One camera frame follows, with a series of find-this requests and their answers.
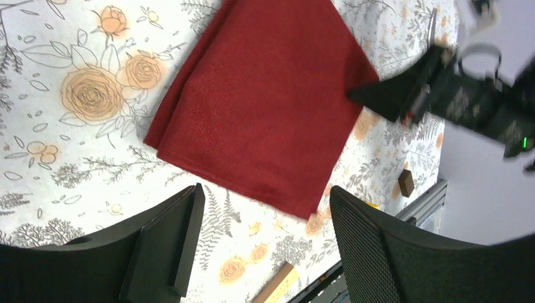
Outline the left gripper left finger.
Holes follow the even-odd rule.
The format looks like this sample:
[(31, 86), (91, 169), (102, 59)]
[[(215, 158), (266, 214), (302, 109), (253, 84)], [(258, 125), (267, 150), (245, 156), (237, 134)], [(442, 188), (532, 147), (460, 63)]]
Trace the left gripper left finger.
[(179, 302), (201, 231), (200, 184), (61, 246), (1, 246), (2, 302)]

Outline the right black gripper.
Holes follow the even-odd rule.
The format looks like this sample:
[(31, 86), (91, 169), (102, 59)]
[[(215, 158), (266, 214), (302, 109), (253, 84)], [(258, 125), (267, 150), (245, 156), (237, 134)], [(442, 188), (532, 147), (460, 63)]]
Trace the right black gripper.
[[(462, 65), (465, 57), (489, 54), (497, 58), (493, 72), (477, 78)], [(480, 134), (500, 134), (507, 128), (502, 84), (498, 71), (500, 49), (491, 44), (471, 44), (458, 51), (431, 45), (414, 64), (389, 79), (359, 86), (347, 93), (359, 103), (390, 122), (418, 124), (431, 113)]]

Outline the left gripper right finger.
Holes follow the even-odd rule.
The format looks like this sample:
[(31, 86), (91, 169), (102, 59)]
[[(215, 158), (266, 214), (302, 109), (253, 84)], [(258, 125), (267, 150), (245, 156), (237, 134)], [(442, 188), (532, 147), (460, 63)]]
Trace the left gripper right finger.
[(352, 302), (533, 302), (534, 236), (490, 246), (415, 227), (339, 186), (332, 223)]

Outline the dark red cloth napkin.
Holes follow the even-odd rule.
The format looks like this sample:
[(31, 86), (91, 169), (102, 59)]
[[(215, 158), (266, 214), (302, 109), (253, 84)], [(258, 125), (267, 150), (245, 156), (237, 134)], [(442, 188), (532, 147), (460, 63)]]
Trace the dark red cloth napkin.
[(332, 2), (223, 1), (144, 142), (158, 158), (307, 220), (378, 76)]

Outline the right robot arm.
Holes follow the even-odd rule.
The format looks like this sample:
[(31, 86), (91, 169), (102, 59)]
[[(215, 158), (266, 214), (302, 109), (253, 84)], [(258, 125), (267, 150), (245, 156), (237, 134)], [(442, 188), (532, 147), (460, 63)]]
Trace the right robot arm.
[[(497, 57), (492, 73), (477, 78), (462, 61), (472, 54)], [(419, 124), (426, 114), (504, 145), (504, 158), (534, 150), (534, 61), (509, 85), (499, 77), (500, 49), (471, 44), (463, 51), (431, 45), (408, 69), (386, 80), (350, 90), (348, 99), (391, 122)]]

